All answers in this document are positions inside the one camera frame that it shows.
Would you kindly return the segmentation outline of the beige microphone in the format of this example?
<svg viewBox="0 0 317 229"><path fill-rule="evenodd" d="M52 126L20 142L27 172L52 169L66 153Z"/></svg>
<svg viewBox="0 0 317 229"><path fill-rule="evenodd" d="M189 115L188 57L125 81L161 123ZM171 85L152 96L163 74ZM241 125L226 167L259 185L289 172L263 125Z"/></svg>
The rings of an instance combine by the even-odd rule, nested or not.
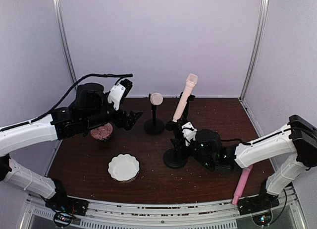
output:
<svg viewBox="0 0 317 229"><path fill-rule="evenodd" d="M161 93L152 93L150 95L150 102L154 106L159 106L163 103L163 95Z"/></svg>
<svg viewBox="0 0 317 229"><path fill-rule="evenodd" d="M187 99L192 94L192 91L195 88L197 82L198 82L198 76L190 73L186 79L183 94L180 97L179 103L173 115L173 119L172 119L173 122L177 122L181 118L184 112L184 109L187 105Z"/></svg>

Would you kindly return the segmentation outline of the pink microphone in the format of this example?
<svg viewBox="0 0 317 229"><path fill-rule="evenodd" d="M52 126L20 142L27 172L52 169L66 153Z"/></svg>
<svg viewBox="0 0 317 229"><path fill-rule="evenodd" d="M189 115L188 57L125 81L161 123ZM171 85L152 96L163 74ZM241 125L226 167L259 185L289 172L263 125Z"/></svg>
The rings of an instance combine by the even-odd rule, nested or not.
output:
<svg viewBox="0 0 317 229"><path fill-rule="evenodd" d="M252 168L253 168L253 165L250 165L247 168L243 168L237 187L233 195L233 200L232 200L233 205L237 205L239 199L241 198Z"/></svg>

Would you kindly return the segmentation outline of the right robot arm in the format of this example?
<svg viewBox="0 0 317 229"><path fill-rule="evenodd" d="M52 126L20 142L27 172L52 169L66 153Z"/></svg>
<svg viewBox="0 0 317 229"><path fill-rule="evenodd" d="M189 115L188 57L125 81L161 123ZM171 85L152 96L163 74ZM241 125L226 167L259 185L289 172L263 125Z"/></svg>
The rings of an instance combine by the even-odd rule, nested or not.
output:
<svg viewBox="0 0 317 229"><path fill-rule="evenodd" d="M239 169L275 157L289 154L287 160L261 183L253 203L273 201L301 173L317 165L317 128L298 115L277 131L258 139L224 147L220 135L209 129L197 130L188 122L181 127L185 146L205 168L220 173Z"/></svg>

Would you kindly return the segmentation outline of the tall black mic stand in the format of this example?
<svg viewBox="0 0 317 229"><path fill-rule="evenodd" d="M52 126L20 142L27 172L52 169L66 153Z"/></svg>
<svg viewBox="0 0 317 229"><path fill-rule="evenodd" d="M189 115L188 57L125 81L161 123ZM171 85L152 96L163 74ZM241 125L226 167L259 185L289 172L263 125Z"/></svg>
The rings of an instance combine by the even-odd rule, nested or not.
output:
<svg viewBox="0 0 317 229"><path fill-rule="evenodd" d="M186 144L183 136L184 121L180 118L176 122L169 121L165 125L167 131L174 133L174 138L171 138L173 148L168 149L163 155L165 165L171 169L180 169L187 163L188 156L186 155Z"/></svg>
<svg viewBox="0 0 317 229"><path fill-rule="evenodd" d="M195 99L195 95L190 95L188 98L187 98L187 101L186 101L186 106L184 108L184 111L181 115L181 118L178 120L179 123L181 124L186 124L188 122L188 119L187 119L187 116L188 116L188 111L189 111L189 105L190 105L190 102L194 101Z"/></svg>

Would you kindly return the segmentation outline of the short black mic stand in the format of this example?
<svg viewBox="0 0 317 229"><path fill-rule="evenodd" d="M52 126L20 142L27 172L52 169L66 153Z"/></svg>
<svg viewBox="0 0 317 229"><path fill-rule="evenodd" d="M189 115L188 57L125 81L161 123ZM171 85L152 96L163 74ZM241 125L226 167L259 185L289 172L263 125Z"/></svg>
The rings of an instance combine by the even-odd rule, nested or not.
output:
<svg viewBox="0 0 317 229"><path fill-rule="evenodd" d="M152 119L147 120L144 123L144 130L147 134L150 135L157 135L163 133L165 129L165 123L157 118L156 111L157 111L157 106L154 106L151 104L151 110L152 110Z"/></svg>

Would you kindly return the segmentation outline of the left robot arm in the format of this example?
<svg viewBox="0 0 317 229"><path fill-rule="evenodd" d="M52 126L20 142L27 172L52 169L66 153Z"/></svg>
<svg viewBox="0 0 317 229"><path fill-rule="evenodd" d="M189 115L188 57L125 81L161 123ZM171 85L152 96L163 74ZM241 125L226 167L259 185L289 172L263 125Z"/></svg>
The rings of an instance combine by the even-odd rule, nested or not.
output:
<svg viewBox="0 0 317 229"><path fill-rule="evenodd" d="M63 140L77 134L88 135L91 130L112 123L130 130L142 116L141 112L126 113L120 104L132 88L123 79L109 92L98 83L79 85L76 98L68 107L53 108L39 120L21 122L0 130L0 179L39 194L47 202L67 207L69 197L62 183L41 176L16 162L9 154L17 149L41 142Z"/></svg>

